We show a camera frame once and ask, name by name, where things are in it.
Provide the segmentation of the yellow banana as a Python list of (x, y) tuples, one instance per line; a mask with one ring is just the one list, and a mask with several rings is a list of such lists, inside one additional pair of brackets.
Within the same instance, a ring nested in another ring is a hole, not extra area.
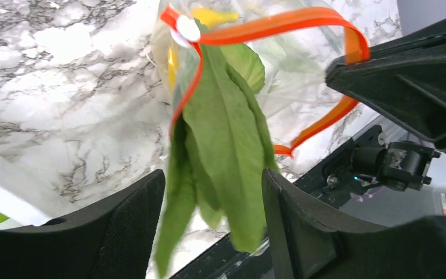
[(160, 19), (169, 26), (172, 39), (183, 48), (190, 48), (193, 43), (201, 39), (202, 33), (195, 20), (213, 29), (239, 19), (239, 14), (236, 12), (217, 12), (209, 8), (192, 9), (190, 15), (192, 17), (182, 15), (171, 5), (167, 5), (160, 15)]

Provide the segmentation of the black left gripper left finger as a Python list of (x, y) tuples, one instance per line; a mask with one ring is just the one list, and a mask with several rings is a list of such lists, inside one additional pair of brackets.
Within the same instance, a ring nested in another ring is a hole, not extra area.
[(0, 230), (0, 278), (145, 278), (165, 184), (157, 169), (42, 226)]

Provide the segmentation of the green leafy vegetable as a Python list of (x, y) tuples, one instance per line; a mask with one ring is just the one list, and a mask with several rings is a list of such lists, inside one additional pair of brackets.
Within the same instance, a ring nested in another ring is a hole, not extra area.
[(262, 171), (277, 169), (256, 100), (265, 76), (260, 57), (245, 44), (201, 50), (202, 77), (171, 136), (166, 208), (154, 256), (160, 277), (196, 209), (212, 228), (226, 218), (234, 248), (255, 252), (266, 226)]

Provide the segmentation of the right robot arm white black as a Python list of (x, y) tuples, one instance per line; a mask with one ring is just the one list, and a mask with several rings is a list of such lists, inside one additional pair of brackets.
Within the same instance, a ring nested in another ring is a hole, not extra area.
[(372, 108), (430, 146), (349, 142), (323, 169), (322, 195), (385, 186), (446, 194), (446, 19), (371, 49), (367, 62), (335, 59), (326, 85)]

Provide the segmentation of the clear zip bag orange zipper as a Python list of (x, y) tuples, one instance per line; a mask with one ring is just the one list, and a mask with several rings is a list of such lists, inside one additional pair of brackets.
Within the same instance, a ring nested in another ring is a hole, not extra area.
[(321, 48), (344, 54), (348, 65), (371, 56), (365, 36), (326, 2), (161, 1), (153, 56), (170, 92), (172, 122), (202, 89), (203, 47), (220, 47), (257, 93), (267, 117), (299, 102), (325, 73)]

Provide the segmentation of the green cabbage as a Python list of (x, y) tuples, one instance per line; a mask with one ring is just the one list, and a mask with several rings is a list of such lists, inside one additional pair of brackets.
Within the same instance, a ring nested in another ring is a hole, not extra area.
[(339, 102), (339, 94), (324, 83), (325, 66), (344, 53), (342, 38), (331, 31), (279, 35), (221, 50), (254, 92), (266, 117), (306, 109), (320, 117)]

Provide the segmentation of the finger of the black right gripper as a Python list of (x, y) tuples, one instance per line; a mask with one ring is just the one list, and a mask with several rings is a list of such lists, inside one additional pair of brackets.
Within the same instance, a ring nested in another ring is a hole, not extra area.
[(335, 59), (326, 84), (446, 150), (446, 19), (371, 47), (366, 62)]

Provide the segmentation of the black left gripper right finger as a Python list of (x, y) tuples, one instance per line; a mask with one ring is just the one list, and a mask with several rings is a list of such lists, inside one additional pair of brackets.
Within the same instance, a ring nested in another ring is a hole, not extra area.
[(262, 196), (276, 278), (446, 278), (446, 216), (383, 227), (270, 169), (262, 173)]

